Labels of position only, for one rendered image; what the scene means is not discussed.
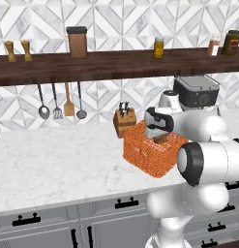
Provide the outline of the brown canister with black lid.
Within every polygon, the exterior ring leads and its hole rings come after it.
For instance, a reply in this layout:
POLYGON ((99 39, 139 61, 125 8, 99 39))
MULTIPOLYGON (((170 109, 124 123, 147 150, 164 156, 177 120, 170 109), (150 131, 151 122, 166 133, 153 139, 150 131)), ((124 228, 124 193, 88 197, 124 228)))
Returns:
POLYGON ((87 28, 85 26, 69 26, 66 28, 72 58, 87 57, 87 28))

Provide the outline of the metal skimmer spoon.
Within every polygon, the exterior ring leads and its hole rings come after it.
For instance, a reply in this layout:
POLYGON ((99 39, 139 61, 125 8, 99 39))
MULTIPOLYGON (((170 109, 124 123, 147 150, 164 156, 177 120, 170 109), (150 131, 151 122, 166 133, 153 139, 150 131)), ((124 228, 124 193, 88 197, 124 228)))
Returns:
MULTIPOLYGON (((80 82, 77 83, 77 91, 78 91, 78 99, 81 99, 81 86, 80 86, 80 82)), ((80 100, 79 103, 79 111, 76 113, 76 116, 79 119, 84 119, 87 116, 87 112, 85 110, 82 109, 82 102, 80 100)))

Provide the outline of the orange wicker basket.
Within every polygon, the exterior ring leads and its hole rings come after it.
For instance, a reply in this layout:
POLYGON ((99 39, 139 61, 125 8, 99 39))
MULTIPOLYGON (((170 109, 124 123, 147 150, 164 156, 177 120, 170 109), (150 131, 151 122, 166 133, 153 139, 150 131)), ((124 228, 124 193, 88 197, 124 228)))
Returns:
POLYGON ((189 140, 170 133, 166 142, 155 143, 145 136, 143 120, 135 124, 123 136, 123 157, 149 175, 161 178, 177 163, 179 148, 189 140))

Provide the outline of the yellow jar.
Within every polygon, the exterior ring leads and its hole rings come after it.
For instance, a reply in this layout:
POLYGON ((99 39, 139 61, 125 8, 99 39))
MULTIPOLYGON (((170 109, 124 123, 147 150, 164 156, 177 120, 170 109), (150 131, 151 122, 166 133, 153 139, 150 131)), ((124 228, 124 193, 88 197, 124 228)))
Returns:
POLYGON ((154 42, 154 58, 161 59, 164 54, 164 38, 155 38, 154 42))

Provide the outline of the wooden knife block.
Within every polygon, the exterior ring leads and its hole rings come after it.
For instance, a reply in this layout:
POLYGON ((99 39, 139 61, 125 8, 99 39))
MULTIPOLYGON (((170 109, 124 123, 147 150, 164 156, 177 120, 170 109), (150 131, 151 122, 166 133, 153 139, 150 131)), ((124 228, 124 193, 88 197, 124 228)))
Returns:
POLYGON ((114 113, 113 124, 117 134, 117 137, 121 139, 124 133, 129 130, 136 123, 136 115, 133 108, 130 108, 129 111, 125 111, 124 114, 121 114, 121 111, 118 109, 114 113))

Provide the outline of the wooden spatula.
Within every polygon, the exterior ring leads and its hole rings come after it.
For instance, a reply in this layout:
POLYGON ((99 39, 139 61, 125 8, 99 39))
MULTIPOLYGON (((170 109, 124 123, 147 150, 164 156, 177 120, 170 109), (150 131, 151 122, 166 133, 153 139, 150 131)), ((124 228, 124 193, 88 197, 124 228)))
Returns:
POLYGON ((65 83, 65 90, 66 90, 66 97, 67 101, 64 105, 64 112, 66 116, 74 116, 75 115, 75 105, 70 100, 70 94, 69 94, 69 84, 65 83))

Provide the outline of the wooden pepper mill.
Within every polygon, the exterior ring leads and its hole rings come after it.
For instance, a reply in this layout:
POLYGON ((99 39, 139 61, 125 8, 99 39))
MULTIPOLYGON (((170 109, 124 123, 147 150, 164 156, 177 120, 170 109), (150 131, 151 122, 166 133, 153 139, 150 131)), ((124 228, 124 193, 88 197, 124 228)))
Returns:
POLYGON ((21 43, 21 45, 22 45, 22 47, 24 49, 24 52, 25 52, 24 60, 26 62, 30 62, 32 60, 32 55, 30 54, 30 42, 24 40, 24 41, 21 41, 20 43, 21 43))
POLYGON ((15 54, 14 54, 14 43, 12 41, 6 41, 4 43, 7 51, 8 51, 8 55, 9 55, 9 61, 10 62, 15 62, 16 58, 15 58, 15 54))

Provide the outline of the metal ladle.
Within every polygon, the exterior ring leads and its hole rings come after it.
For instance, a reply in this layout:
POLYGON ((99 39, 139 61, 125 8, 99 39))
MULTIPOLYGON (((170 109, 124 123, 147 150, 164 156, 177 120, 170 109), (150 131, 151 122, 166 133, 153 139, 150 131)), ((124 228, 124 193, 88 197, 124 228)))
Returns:
POLYGON ((43 97, 42 88, 40 85, 38 85, 38 90, 39 90, 39 95, 40 95, 40 99, 42 102, 42 105, 39 107, 39 115, 42 119, 48 119, 50 115, 50 111, 49 111, 49 108, 43 103, 44 97, 43 97))

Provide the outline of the dark wooden wall shelf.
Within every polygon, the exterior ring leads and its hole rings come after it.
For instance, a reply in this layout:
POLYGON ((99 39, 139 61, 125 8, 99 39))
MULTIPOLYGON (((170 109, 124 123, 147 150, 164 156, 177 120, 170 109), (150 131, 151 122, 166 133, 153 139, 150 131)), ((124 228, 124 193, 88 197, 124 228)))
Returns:
POLYGON ((152 50, 94 51, 85 59, 43 53, 34 54, 30 62, 22 55, 15 62, 0 56, 0 86, 230 72, 239 72, 239 48, 233 56, 210 56, 205 47, 172 48, 161 59, 152 50))

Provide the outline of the grey drawer front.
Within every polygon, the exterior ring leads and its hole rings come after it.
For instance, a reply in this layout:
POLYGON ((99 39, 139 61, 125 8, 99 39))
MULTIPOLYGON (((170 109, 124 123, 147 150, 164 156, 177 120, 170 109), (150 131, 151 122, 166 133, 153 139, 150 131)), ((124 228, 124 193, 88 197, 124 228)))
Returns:
POLYGON ((230 205, 239 205, 239 189, 229 190, 229 200, 230 205))
POLYGON ((207 216, 196 216, 192 219, 193 222, 205 221, 209 219, 216 219, 226 223, 233 223, 239 220, 239 205, 235 205, 234 210, 217 212, 207 216))
POLYGON ((140 194, 140 195, 126 196, 126 197, 119 197, 116 199, 109 199, 104 201, 94 201, 92 203, 92 211, 94 215, 102 215, 105 213, 127 211, 128 209, 138 209, 140 207, 145 206, 146 198, 147 198, 146 194, 140 194), (135 200, 138 200, 139 205, 115 209, 114 205, 117 203, 118 199, 121 199, 122 202, 128 202, 130 200, 130 197, 134 197, 135 200))
POLYGON ((13 214, 9 216, 1 216, 0 217, 0 230, 15 228, 12 225, 12 222, 17 219, 18 215, 21 215, 23 218, 31 218, 34 213, 37 213, 41 217, 41 222, 35 223, 35 224, 43 224, 46 222, 51 222, 51 221, 55 222, 55 221, 62 221, 62 220, 67 219, 67 210, 65 207, 35 210, 32 212, 27 212, 27 213, 18 213, 18 214, 13 214))
POLYGON ((190 232, 185 234, 185 238, 188 240, 199 239, 199 240, 224 240, 234 238, 239 233, 239 223, 226 225, 226 228, 219 231, 208 232, 202 230, 200 232, 190 232))

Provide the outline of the dark olive jar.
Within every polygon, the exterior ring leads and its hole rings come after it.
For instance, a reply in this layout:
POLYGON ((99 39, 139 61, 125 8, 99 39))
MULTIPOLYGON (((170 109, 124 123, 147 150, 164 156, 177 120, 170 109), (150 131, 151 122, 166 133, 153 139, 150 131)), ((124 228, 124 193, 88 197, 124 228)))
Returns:
POLYGON ((233 56, 236 54, 239 45, 239 31, 229 30, 224 39, 222 55, 233 56))

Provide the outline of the metal slotted spatula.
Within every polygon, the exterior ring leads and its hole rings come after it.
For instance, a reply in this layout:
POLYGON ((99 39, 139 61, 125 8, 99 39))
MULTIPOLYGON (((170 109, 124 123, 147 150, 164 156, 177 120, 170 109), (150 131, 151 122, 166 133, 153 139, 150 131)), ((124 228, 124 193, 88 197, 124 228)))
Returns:
MULTIPOLYGON (((51 86, 52 86, 52 92, 53 92, 54 101, 57 101, 55 85, 51 84, 51 86)), ((56 106, 55 109, 53 110, 53 117, 55 119, 62 119, 63 118, 62 110, 58 106, 56 106)))

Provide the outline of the grey cabinet door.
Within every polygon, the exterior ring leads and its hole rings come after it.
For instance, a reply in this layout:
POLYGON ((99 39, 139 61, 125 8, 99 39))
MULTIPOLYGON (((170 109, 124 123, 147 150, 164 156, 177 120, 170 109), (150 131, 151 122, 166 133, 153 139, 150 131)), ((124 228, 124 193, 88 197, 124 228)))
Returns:
POLYGON ((71 228, 1 237, 0 248, 74 248, 71 228))
POLYGON ((145 248, 156 232, 158 221, 148 213, 105 215, 82 220, 85 248, 89 248, 87 227, 92 227, 93 248, 145 248))

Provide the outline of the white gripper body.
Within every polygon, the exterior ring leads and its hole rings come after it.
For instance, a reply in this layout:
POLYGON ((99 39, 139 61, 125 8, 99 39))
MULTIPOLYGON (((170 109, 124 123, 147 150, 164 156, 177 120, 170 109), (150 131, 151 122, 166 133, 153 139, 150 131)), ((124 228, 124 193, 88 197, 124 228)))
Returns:
POLYGON ((147 138, 152 139, 154 143, 164 143, 167 141, 169 132, 160 129, 146 128, 145 135, 147 138))

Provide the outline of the black and grey countertop appliance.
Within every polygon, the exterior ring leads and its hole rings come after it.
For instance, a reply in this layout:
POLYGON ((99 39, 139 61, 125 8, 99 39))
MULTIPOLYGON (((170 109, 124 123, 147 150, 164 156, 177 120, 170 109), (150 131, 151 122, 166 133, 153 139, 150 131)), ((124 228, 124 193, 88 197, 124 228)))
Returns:
POLYGON ((216 104, 220 86, 205 76, 176 77, 173 90, 184 107, 203 108, 216 104))

